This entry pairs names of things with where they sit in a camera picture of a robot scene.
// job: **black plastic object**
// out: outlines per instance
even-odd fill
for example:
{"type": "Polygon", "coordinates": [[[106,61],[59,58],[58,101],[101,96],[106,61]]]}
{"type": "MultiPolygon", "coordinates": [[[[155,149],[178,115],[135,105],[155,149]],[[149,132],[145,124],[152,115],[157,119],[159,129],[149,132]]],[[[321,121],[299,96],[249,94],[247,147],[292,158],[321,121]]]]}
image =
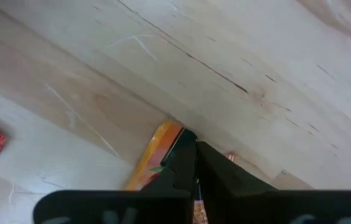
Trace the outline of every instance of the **black plastic object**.
{"type": "Polygon", "coordinates": [[[55,192],[37,204],[34,221],[191,224],[199,178],[209,224],[351,223],[351,191],[276,190],[205,142],[191,140],[170,156],[159,176],[139,192],[55,192]]]}

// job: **wooden surface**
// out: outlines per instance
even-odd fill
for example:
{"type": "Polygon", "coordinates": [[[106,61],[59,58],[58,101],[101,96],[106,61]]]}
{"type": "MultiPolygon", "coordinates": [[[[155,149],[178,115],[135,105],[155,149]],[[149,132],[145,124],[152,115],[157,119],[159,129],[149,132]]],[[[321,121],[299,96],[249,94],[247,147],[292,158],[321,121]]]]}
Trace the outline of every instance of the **wooden surface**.
{"type": "Polygon", "coordinates": [[[351,1],[0,0],[0,10],[267,182],[286,170],[351,189],[351,1]]]}

